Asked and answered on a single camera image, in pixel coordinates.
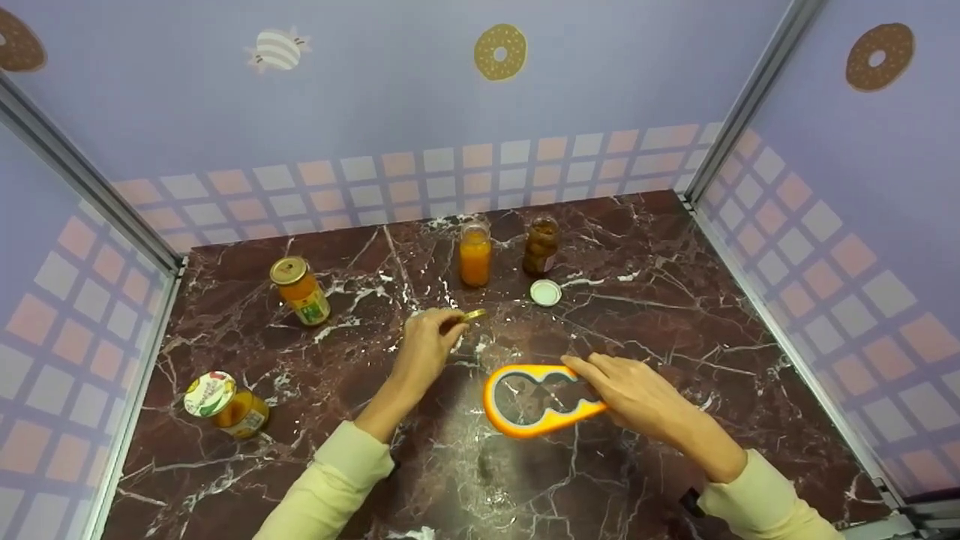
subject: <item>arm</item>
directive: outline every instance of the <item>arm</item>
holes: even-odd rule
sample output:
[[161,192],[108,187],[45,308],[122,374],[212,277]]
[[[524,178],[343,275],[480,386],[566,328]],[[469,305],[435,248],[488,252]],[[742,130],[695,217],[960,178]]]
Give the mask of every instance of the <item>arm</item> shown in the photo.
[[388,443],[467,328],[458,324],[440,334],[440,327],[462,316],[430,309],[407,321],[390,377],[356,421],[341,424],[322,444],[254,540],[332,540],[340,534],[373,486],[393,471]]
[[663,441],[696,462],[710,484],[699,505],[745,540],[842,540],[756,451],[744,451],[709,415],[650,366],[606,355],[564,356],[610,406],[622,428]]
[[705,413],[693,430],[677,437],[676,448],[710,480],[699,506],[747,540],[842,540],[793,484],[756,450],[740,445]]

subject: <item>light yellow sleeve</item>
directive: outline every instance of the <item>light yellow sleeve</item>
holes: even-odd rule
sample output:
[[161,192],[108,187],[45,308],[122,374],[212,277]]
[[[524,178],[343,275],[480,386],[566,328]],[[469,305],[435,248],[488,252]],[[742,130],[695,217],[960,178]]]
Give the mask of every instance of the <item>light yellow sleeve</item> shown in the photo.
[[389,447],[342,423],[290,486],[253,540],[332,540],[373,486],[390,475]]
[[709,484],[699,506],[745,540],[843,540],[756,450],[747,451],[747,468],[739,478]]

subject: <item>orange jar opener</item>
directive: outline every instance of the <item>orange jar opener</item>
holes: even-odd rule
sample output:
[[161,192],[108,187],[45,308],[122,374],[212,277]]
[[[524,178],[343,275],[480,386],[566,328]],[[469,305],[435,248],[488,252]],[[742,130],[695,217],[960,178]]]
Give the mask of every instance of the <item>orange jar opener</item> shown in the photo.
[[500,409],[496,407],[496,401],[493,398],[493,392],[497,385],[507,377],[524,377],[536,384],[542,384],[550,375],[561,375],[571,382],[575,382],[578,377],[573,370],[562,365],[540,365],[540,364],[513,364],[504,366],[487,379],[483,391],[483,408],[487,413],[487,418],[491,424],[501,433],[517,438],[528,439],[556,431],[567,426],[572,426],[581,420],[586,420],[607,410],[607,404],[603,402],[592,402],[581,399],[577,406],[570,412],[560,412],[553,408],[547,408],[537,422],[528,425],[521,425],[508,420]]

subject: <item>jar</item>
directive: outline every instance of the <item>jar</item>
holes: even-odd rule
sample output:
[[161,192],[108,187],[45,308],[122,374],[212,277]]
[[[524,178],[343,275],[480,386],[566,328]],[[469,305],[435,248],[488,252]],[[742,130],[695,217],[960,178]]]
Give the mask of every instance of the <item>jar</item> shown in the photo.
[[209,418],[214,426],[238,439],[256,435],[270,418],[270,408],[237,381],[222,371],[211,371],[190,383],[183,396],[186,411],[198,418]]
[[330,302],[305,258],[278,260],[270,267],[270,280],[276,283],[280,296],[304,325],[318,326],[330,316]]
[[490,227],[482,221],[470,221],[460,230],[460,279],[471,287],[482,287],[490,280],[492,245]]
[[553,268],[559,249],[560,224],[549,215],[538,215],[527,228],[523,271],[533,278],[542,277]]

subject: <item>jar label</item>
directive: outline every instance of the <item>jar label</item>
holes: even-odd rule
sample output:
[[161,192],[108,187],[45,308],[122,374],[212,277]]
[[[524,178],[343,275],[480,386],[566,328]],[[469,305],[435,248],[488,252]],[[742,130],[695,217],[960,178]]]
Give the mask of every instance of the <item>jar label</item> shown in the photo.
[[263,426],[266,420],[266,416],[250,409],[250,412],[247,413],[247,416],[243,417],[243,420],[229,428],[221,428],[221,430],[226,431],[238,439],[246,439],[247,437],[253,437],[253,434]]
[[291,300],[290,308],[297,314],[300,321],[307,326],[321,324],[330,316],[330,302],[318,288],[306,298]]

